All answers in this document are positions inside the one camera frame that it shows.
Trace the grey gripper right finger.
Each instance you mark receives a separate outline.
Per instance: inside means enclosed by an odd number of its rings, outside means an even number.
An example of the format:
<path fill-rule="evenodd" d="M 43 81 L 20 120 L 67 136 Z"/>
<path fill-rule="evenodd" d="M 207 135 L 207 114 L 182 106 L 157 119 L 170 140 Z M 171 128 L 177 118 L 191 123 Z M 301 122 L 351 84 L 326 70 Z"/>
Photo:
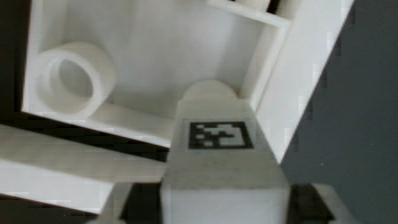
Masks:
<path fill-rule="evenodd" d="M 333 214 L 329 224 L 363 224 L 363 222 L 354 217 L 335 187 L 321 183 L 315 183 L 313 187 Z"/>

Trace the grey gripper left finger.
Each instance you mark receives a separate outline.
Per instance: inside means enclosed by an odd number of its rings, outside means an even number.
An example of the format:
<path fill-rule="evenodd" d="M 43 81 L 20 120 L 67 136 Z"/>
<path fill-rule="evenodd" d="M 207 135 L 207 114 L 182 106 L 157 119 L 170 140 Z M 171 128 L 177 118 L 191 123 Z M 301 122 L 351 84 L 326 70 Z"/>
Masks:
<path fill-rule="evenodd" d="M 127 224 L 122 215 L 127 207 L 130 192 L 132 184 L 118 183 L 111 191 L 104 210 L 95 220 L 95 224 Z"/>

